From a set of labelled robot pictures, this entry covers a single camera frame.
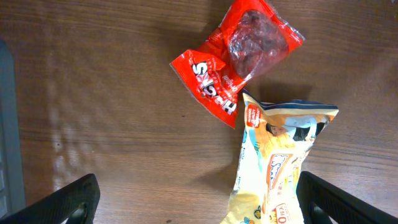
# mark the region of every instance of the wooden table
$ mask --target wooden table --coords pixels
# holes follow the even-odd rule
[[[231,0],[0,1],[14,54],[32,204],[87,173],[95,223],[219,223],[243,136],[199,105],[169,67]],[[339,106],[303,164],[398,216],[398,4],[272,1],[307,38],[247,88],[264,101]]]

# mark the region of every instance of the yellow snack bag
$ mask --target yellow snack bag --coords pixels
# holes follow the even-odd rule
[[[322,103],[256,101],[243,90],[244,130],[238,173],[222,224],[303,223],[296,196],[301,164],[338,113]]]

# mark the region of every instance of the red plastic bag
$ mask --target red plastic bag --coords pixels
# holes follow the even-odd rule
[[[265,1],[236,0],[204,44],[170,65],[210,113],[234,128],[238,91],[303,41]]]

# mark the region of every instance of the snack bag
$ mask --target snack bag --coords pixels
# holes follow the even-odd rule
[[[238,91],[303,41],[264,0],[236,0],[205,43],[170,66],[210,113],[234,128]]]
[[[222,224],[303,223],[296,196],[301,164],[338,108],[317,102],[246,105],[241,155],[228,214]]]

